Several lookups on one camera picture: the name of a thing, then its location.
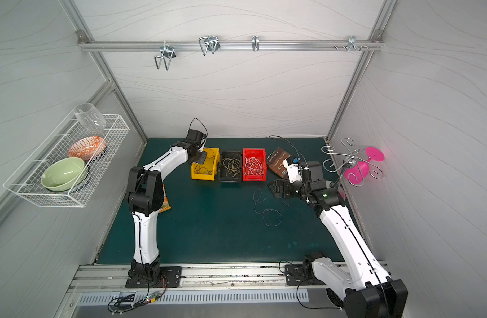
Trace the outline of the black plastic bin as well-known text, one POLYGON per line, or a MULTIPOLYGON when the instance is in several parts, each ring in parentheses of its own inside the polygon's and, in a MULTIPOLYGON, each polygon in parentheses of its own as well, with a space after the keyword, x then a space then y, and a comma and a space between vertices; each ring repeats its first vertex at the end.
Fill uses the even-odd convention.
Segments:
POLYGON ((242 183, 243 153, 241 151, 223 151, 218 164, 219 181, 222 183, 242 183))

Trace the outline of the metal double hook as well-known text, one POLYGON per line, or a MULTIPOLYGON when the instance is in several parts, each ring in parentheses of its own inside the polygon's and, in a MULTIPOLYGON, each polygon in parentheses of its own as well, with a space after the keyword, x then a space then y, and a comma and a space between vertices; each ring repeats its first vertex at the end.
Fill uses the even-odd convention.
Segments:
POLYGON ((157 70, 163 66, 166 71, 169 70, 172 59, 176 57, 174 47, 168 45, 166 42, 161 46, 159 54, 154 57, 157 70))

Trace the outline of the silver glass holder stand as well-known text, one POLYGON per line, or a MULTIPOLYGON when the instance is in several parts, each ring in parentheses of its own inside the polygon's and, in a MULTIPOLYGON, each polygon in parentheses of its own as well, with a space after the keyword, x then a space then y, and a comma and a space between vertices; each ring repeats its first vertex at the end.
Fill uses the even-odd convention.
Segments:
POLYGON ((321 151, 329 156, 323 161, 323 168, 338 175, 336 181, 330 182, 330 188, 338 189, 343 178, 350 185, 360 187, 367 177, 378 180, 384 176, 383 170, 376 162, 383 162, 385 155, 378 148, 357 148, 351 138, 343 138, 341 143, 346 152, 337 152, 328 142, 321 148, 321 151))

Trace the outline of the aluminium rail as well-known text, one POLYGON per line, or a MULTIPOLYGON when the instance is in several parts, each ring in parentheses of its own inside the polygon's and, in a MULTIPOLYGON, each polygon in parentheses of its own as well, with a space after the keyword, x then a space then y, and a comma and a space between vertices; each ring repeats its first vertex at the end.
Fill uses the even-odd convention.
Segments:
MULTIPOLYGON (((345 52, 345 50, 335 50, 334 45, 344 45, 348 39, 342 41, 271 41, 259 39, 258 52, 323 52, 336 51, 345 52)), ((165 41, 168 45, 174 47, 176 53, 180 52, 201 52, 198 40, 196 41, 165 41)), ((222 41, 220 49, 217 52, 253 52, 251 39, 244 41, 222 41)), ((382 50, 385 47, 384 42, 373 42, 357 40, 359 45, 368 45, 369 50, 382 50)), ((159 52, 164 41, 92 41, 79 43, 83 52, 159 52)))
MULTIPOLYGON (((286 261, 254 263, 180 264, 179 285, 172 291, 255 290, 294 288, 303 281, 287 274, 286 261)), ((67 291, 116 292, 125 290, 129 265, 79 266, 67 291)))

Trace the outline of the green tabletop mat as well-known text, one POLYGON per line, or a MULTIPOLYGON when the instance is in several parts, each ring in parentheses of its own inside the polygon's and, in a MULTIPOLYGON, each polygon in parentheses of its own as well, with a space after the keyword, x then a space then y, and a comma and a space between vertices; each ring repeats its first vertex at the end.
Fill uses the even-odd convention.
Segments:
MULTIPOLYGON (((301 157, 283 140, 217 139, 207 147, 221 151, 281 147, 301 157)), ((315 212, 298 198, 275 199, 267 185, 278 179, 267 172, 266 182, 239 184, 192 180, 191 167, 183 164, 164 181, 172 207, 157 219, 157 245, 162 264, 209 262, 301 262, 322 252, 343 261, 329 231, 315 212)), ((125 198, 98 257, 99 264, 126 264, 133 260, 135 233, 125 198)))

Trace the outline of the orange patterned bowl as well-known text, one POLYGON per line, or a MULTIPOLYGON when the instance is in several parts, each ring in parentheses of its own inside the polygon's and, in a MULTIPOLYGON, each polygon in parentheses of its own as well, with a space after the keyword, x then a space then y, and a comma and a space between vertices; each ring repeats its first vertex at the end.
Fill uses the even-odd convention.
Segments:
POLYGON ((107 148, 108 143, 101 136, 87 136, 76 141, 68 150, 71 158, 81 158, 85 162, 99 158, 107 148))

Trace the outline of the clear glass cup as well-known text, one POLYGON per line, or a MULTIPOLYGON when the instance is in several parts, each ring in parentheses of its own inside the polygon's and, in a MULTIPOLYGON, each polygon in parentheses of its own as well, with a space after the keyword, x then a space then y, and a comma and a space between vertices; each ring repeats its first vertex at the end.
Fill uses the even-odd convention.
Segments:
POLYGON ((102 133, 106 128, 103 114, 91 103, 83 103, 74 108, 79 123, 91 133, 102 133))

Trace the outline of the green bowl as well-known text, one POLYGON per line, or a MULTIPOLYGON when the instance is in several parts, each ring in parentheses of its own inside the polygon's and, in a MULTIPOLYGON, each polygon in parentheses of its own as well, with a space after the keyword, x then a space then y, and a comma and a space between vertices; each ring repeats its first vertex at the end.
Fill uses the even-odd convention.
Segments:
POLYGON ((41 185, 51 192, 64 192, 81 184, 88 175, 86 163, 81 158, 65 158, 43 172, 41 185))

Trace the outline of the brown chips bag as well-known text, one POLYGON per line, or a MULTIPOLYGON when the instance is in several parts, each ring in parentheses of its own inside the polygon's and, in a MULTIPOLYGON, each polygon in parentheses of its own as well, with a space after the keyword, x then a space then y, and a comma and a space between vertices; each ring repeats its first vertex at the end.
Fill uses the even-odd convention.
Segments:
POLYGON ((267 167, 278 177, 282 179, 287 178, 288 172, 287 168, 284 166, 284 160, 286 160, 290 156, 291 155, 287 151, 285 151, 281 147, 278 147, 267 156, 267 167))

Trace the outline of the aluminium top rail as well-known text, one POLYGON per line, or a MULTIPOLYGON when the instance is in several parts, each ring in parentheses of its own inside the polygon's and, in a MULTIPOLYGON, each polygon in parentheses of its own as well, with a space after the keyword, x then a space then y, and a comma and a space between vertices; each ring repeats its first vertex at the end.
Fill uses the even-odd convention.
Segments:
MULTIPOLYGON (((271 41, 259 39, 258 52, 323 52, 336 51, 345 52, 345 50, 335 50, 334 45, 344 45, 348 39, 342 41, 271 41)), ((165 41, 168 45, 174 47, 176 53, 180 52, 201 52, 198 40, 196 41, 165 41)), ((251 39, 244 41, 222 41, 220 49, 217 52, 253 52, 251 39)), ((369 50, 382 50, 385 47, 384 42, 373 42, 357 40, 359 45, 368 45, 369 50)), ((164 41, 92 41, 79 43, 83 52, 159 52, 164 41)))

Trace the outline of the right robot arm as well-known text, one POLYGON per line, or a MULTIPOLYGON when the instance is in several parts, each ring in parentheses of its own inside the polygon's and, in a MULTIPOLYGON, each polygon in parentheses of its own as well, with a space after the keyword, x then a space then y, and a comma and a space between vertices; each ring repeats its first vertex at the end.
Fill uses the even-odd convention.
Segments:
POLYGON ((304 261, 304 281, 326 285, 334 308, 348 317, 402 317, 409 291, 401 279, 391 277, 367 246, 344 203, 339 182, 326 180, 316 161, 290 156, 281 165, 285 177, 269 185, 272 194, 305 201, 330 232, 347 266, 342 270, 323 253, 309 254, 304 261))

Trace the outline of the pink plastic wine glass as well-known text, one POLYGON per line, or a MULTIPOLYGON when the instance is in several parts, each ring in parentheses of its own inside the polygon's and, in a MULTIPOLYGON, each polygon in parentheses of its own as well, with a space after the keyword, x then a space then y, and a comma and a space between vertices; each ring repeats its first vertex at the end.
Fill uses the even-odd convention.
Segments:
POLYGON ((383 177, 383 171, 376 165, 376 162, 383 162, 385 155, 379 149, 367 147, 364 151, 367 158, 359 155, 360 150, 355 149, 351 153, 343 154, 343 162, 340 166, 341 174, 339 184, 336 186, 342 200, 346 200, 345 190, 343 189, 341 179, 343 178, 351 186, 360 187, 367 177, 380 179, 383 177))

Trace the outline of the orange snack packet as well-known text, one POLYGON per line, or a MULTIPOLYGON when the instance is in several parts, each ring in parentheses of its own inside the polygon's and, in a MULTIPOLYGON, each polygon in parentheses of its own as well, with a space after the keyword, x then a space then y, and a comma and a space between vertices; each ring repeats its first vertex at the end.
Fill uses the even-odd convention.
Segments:
POLYGON ((166 191, 165 191, 164 185, 163 185, 163 195, 164 195, 164 200, 163 200, 163 204, 161 205, 161 207, 159 209, 159 213, 162 213, 162 212, 165 212, 165 211, 168 211, 169 209, 171 209, 171 206, 169 204, 169 200, 166 196, 166 191))

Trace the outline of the metal loop hook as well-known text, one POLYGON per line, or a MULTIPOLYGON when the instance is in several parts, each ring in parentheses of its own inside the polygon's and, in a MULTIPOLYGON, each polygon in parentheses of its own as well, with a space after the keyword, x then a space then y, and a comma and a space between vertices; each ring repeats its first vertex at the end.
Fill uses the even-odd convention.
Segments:
POLYGON ((209 52, 215 54, 215 52, 220 49, 220 42, 217 36, 209 35, 205 37, 200 37, 198 39, 198 43, 204 56, 206 56, 206 54, 209 52))

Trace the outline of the small metal hook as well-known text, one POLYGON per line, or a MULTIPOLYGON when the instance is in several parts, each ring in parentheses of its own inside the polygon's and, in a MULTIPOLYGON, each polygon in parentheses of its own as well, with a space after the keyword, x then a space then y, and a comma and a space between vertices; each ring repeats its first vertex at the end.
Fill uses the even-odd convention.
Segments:
POLYGON ((252 51, 254 51, 254 52, 259 51, 259 37, 258 36, 253 36, 251 38, 251 45, 252 45, 252 51))

